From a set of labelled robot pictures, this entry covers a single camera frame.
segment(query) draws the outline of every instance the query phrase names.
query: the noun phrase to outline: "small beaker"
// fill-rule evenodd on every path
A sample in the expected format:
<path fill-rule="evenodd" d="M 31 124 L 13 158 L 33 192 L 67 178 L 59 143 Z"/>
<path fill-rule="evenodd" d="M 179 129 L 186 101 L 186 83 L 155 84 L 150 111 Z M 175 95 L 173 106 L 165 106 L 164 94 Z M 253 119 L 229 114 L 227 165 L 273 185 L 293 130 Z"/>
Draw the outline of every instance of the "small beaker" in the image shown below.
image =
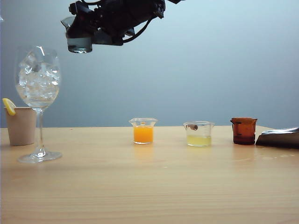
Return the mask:
<path fill-rule="evenodd" d="M 204 147 L 212 143 L 211 130 L 214 123 L 210 121 L 189 121 L 184 123 L 187 145 Z"/>
<path fill-rule="evenodd" d="M 134 129 L 134 143 L 141 145 L 152 143 L 154 125 L 157 121 L 155 118 L 132 118 L 129 120 Z"/>
<path fill-rule="evenodd" d="M 241 145 L 253 145 L 256 140 L 255 118 L 232 118 L 234 143 Z"/>

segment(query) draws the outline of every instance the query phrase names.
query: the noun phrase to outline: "beige cup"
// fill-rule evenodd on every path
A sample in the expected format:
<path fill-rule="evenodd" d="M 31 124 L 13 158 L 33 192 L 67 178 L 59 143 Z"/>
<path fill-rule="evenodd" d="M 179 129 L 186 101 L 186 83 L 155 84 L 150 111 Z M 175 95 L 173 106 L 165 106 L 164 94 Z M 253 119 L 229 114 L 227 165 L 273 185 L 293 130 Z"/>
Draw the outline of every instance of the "beige cup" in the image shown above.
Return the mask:
<path fill-rule="evenodd" d="M 31 107 L 16 107 L 15 115 L 6 111 L 9 141 L 11 146 L 24 146 L 34 143 L 36 112 Z"/>

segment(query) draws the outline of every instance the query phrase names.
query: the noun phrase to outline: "wine glass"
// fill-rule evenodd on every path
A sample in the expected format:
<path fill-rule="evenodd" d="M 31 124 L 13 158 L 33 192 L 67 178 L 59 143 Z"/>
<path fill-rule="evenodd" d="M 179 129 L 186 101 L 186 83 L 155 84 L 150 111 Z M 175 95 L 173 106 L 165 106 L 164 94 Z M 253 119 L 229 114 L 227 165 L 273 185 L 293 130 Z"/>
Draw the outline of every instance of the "wine glass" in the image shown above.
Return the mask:
<path fill-rule="evenodd" d="M 53 49 L 43 46 L 20 46 L 15 65 L 15 87 L 22 100 L 36 112 L 36 148 L 19 162 L 37 163 L 61 157 L 60 152 L 50 152 L 43 144 L 43 113 L 59 92 L 61 83 L 59 61 Z"/>

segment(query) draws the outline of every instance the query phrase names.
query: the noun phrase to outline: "lemon slice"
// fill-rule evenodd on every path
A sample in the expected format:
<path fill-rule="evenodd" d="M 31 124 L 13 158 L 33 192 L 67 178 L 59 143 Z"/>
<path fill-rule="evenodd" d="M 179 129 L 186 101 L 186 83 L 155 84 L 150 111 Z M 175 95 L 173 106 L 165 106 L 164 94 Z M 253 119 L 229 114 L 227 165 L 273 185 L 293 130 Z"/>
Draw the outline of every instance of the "lemon slice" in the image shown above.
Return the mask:
<path fill-rule="evenodd" d="M 8 114 L 10 116 L 14 116 L 15 115 L 15 110 L 14 110 L 15 105 L 14 105 L 14 103 L 8 98 L 3 98 L 2 100 L 3 100 L 4 106 L 7 109 Z"/>

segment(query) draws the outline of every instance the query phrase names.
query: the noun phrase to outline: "orange liquid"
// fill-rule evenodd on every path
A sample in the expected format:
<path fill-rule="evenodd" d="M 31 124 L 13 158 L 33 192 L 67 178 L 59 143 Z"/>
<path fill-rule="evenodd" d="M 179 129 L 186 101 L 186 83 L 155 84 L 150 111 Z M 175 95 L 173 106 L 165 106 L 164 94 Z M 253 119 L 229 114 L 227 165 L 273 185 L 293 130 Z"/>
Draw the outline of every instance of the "orange liquid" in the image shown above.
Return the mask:
<path fill-rule="evenodd" d="M 153 141 L 154 133 L 151 126 L 134 127 L 134 142 L 149 143 Z"/>

